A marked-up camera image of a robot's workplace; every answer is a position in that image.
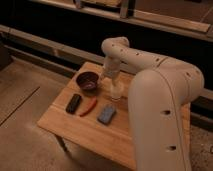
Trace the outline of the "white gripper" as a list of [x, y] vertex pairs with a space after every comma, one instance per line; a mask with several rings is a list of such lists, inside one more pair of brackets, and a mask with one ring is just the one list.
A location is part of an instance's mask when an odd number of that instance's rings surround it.
[[112, 80], [112, 83], [115, 84], [119, 73], [120, 73], [120, 60], [106, 56], [104, 59], [104, 64], [100, 75], [100, 81], [102, 81], [104, 78], [109, 78]]

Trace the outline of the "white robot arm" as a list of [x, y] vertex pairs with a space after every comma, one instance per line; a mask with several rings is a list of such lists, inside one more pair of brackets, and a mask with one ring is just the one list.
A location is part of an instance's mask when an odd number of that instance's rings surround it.
[[137, 73], [128, 89], [128, 113], [136, 171], [192, 171], [181, 107], [204, 88], [204, 76], [193, 64], [133, 49], [125, 37], [102, 42], [102, 75], [115, 78], [120, 64]]

